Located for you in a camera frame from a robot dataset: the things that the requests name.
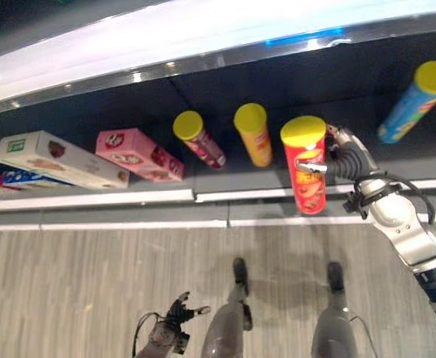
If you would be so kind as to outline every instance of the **red pringles can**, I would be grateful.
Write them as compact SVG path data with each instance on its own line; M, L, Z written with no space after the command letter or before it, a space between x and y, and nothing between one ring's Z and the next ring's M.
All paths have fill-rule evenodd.
M304 214L317 214L325 208L325 177L304 172L297 164L324 163L325 134L325 122L315 116L292 119L280 131L297 209Z
M187 110L181 113L174 120L173 132L211 168L221 169L226 163L223 151L209 135L198 112Z

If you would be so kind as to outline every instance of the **yellow lid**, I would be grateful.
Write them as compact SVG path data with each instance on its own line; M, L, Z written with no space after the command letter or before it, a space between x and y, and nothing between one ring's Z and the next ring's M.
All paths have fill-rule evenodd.
M198 112L187 110L182 112L173 123L174 135L181 140L195 138L203 130L203 119Z
M414 81L422 91L436 95L436 61L428 61L418 67Z
M326 124L322 118L301 116L290 120L280 130L280 139L291 147L307 147L325 136Z
M234 115L234 126L238 131L254 132L265 125L268 115L262 105L246 103L240 106Z

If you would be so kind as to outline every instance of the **gray floor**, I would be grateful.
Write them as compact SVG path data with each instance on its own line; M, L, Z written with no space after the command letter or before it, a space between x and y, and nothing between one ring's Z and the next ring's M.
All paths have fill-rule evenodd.
M253 279L245 357L309 357L328 260L344 264L350 309L381 357L436 357L426 296L369 225L0 233L0 357L129 357L143 313L185 290L190 307L224 303L236 255ZM211 318L186 324L185 357L200 356Z

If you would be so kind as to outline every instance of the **blue package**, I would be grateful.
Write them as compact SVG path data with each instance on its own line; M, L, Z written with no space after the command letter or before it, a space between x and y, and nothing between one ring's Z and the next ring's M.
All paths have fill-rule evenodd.
M45 177L44 175L27 172L21 169L8 170L2 173L2 185L18 189L53 189L72 186L61 180Z

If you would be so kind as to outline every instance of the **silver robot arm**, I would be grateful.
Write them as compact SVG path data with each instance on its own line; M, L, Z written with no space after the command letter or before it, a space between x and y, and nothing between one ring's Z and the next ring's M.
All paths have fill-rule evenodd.
M355 192L350 194L345 209L359 211L363 219L369 215L373 226L389 238L400 259L411 270L436 313L436 231L418 219L414 205L400 192L401 186L392 182L396 178L425 200L426 197L407 180L398 180L401 178L380 170L365 146L349 130L328 125L327 133L334 142L329 148L335 160L326 164L301 163L300 169L355 182ZM431 204L426 203L431 224L434 211Z

